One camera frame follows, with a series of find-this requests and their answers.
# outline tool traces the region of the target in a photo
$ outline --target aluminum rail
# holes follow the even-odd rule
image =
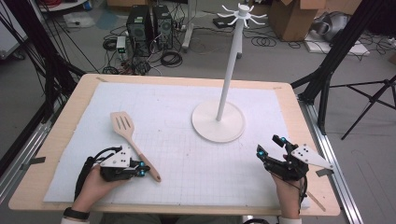
[[[304,109],[306,115],[309,117],[307,122],[311,124],[311,127],[318,140],[318,150],[321,152],[324,159],[334,166],[334,174],[331,175],[332,183],[337,190],[339,200],[343,205],[343,211],[345,212],[349,223],[362,224],[363,220],[361,219],[361,214],[357,205],[355,204],[352,194],[350,193],[349,187],[347,186],[347,182],[334,155],[329,138],[327,135],[323,135],[321,133],[318,126],[318,111],[315,109],[314,105],[306,105],[304,102],[300,102],[300,108]]]
[[[59,97],[60,101],[54,104],[54,111],[60,112],[61,103],[65,99]],[[56,112],[48,119],[47,122],[39,123],[35,130],[32,132],[26,143],[23,145],[21,151],[15,157],[13,162],[8,166],[4,174],[0,178],[0,204],[3,203],[4,199],[8,196],[15,184],[21,181],[20,177],[26,173],[29,168],[31,159],[35,156],[37,151],[43,145],[47,135],[52,128],[57,116]]]

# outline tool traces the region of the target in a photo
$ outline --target human hand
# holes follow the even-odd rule
[[[81,193],[73,203],[72,209],[88,213],[91,207],[105,197],[111,190],[128,180],[105,181],[100,175],[100,165],[95,165],[85,179]]]
[[[284,181],[281,177],[271,174],[276,184],[276,194],[280,203],[282,217],[300,218],[300,181]]]

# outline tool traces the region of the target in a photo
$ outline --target slotted spatula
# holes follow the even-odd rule
[[[150,167],[149,173],[154,177],[157,182],[161,182],[161,177],[154,166],[149,162],[146,156],[140,151],[139,147],[134,143],[132,134],[134,133],[134,124],[132,123],[131,117],[125,112],[113,112],[110,114],[111,122],[113,123],[114,132],[124,137],[129,144],[131,144],[134,151],[139,156],[140,160],[143,161],[147,166]]]

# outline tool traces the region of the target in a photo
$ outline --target wooden table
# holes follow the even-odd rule
[[[44,163],[32,164],[12,196],[9,207],[15,210],[56,211],[64,210],[70,203],[44,203],[58,161],[69,143],[79,120],[100,82],[142,83],[156,85],[183,85],[222,87],[223,80],[182,77],[129,77],[109,75],[85,75],[78,83],[64,110],[50,131],[36,157],[46,157]],[[294,92],[288,83],[233,80],[232,88],[274,90],[283,112],[289,137],[295,144],[315,144],[305,123],[303,113]],[[331,184],[326,176],[318,177],[315,171],[321,168],[310,166],[308,172],[308,195],[310,208],[302,210],[303,216],[337,216],[340,213]],[[280,211],[252,207],[230,206],[178,206],[178,205],[97,205],[94,211],[134,212],[158,214],[217,214],[217,215],[278,215]]]

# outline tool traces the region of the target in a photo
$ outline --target white grid paper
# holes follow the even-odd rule
[[[191,124],[193,109],[204,101],[218,100],[220,94],[221,88],[212,87],[100,83],[44,201],[73,202],[86,158],[126,143],[113,131],[110,119],[111,112],[126,111],[134,122],[134,141],[163,181],[157,183],[150,175],[132,178],[102,203],[278,207],[272,177],[256,157],[258,144],[277,159],[285,153],[272,142],[273,134],[288,137],[275,92],[229,90],[227,101],[242,110],[246,129],[225,144],[205,140]],[[303,207],[308,206],[304,200]]]

